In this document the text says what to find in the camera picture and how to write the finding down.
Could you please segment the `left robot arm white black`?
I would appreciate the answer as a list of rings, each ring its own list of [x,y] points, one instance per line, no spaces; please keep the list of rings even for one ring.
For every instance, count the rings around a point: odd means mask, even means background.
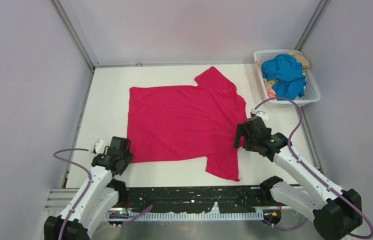
[[[53,154],[54,158],[85,171],[87,178],[57,216],[47,217],[43,227],[44,239],[90,240],[110,209],[127,203],[126,183],[115,176],[122,175],[131,163],[134,155],[130,146],[128,138],[114,136],[109,145],[98,139],[92,148],[81,148],[82,152],[93,154],[91,168],[60,157],[64,149]]]

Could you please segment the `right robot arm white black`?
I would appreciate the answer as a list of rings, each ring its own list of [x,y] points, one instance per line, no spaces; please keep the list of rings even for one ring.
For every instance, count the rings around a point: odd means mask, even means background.
[[[255,152],[284,169],[302,189],[278,176],[259,186],[266,205],[284,204],[313,223],[325,240],[340,240],[363,224],[362,199],[354,190],[344,190],[307,163],[284,134],[272,133],[255,115],[237,124],[233,146]]]

